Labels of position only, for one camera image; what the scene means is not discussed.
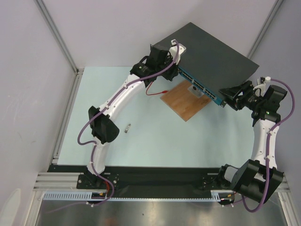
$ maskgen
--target red cable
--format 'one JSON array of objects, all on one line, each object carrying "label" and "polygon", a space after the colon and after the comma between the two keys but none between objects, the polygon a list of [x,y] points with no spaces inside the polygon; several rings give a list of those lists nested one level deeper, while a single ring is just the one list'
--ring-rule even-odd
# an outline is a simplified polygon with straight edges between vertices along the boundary
[{"label": "red cable", "polygon": [[152,93],[152,94],[148,94],[147,91],[149,91],[149,88],[151,87],[151,85],[152,85],[152,82],[150,83],[150,85],[148,86],[148,88],[147,88],[146,91],[145,91],[145,94],[148,95],[148,96],[153,96],[153,95],[157,95],[157,94],[167,93],[167,92],[168,92],[168,90],[164,90],[164,91],[162,91],[162,92],[160,92],[160,93]]}]

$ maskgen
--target wall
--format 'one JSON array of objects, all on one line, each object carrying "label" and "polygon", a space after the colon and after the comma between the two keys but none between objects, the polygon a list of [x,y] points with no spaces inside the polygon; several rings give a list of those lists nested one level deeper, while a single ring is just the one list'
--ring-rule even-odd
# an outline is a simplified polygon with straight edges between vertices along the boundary
[{"label": "wall", "polygon": [[276,0],[45,0],[78,67],[132,66],[193,22],[247,55]]},{"label": "wall", "polygon": [[[253,61],[260,65],[253,78],[270,76],[286,82],[296,98],[295,113],[281,125],[277,135],[278,169],[284,171],[295,204],[301,210],[301,1],[287,0],[263,38]],[[282,118],[292,106],[290,95],[281,102]]]},{"label": "wall", "polygon": [[39,171],[45,170],[74,73],[33,0],[0,7],[0,209],[16,188],[21,225]]}]

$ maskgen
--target metal floor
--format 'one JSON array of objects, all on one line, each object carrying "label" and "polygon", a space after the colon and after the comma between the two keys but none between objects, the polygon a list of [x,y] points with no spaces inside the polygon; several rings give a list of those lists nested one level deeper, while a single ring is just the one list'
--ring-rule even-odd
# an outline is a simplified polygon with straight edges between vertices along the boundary
[{"label": "metal floor", "polygon": [[[53,213],[69,201],[43,201],[36,226],[286,226],[278,194],[257,213],[242,203],[222,208],[213,202],[111,201],[103,206],[84,204]],[[257,203],[248,201],[249,207]]]}]

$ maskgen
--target light blue table surface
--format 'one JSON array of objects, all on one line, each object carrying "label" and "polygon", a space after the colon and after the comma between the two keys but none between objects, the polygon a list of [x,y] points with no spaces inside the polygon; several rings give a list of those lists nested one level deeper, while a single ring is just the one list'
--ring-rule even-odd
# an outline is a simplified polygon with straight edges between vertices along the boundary
[{"label": "light blue table surface", "polygon": [[[58,159],[59,165],[87,165],[92,145],[79,146],[77,136],[88,121],[88,109],[99,107],[121,86],[130,67],[86,67]],[[171,89],[183,81],[159,77],[149,92]],[[128,133],[124,130],[128,124]],[[251,111],[234,111],[214,102],[185,122],[161,99],[145,90],[124,108],[115,124],[120,134],[110,144],[107,166],[145,167],[240,167],[251,157],[253,128]],[[81,141],[92,139],[88,127]]]}]

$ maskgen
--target wooden board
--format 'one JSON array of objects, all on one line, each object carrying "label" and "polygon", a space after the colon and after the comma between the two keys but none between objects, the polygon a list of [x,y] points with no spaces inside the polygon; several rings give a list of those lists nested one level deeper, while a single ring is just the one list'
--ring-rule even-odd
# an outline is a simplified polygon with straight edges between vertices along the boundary
[{"label": "wooden board", "polygon": [[187,90],[190,86],[190,82],[183,81],[161,97],[161,100],[173,109],[184,121],[190,119],[211,101],[211,98],[206,95],[197,98]]}]

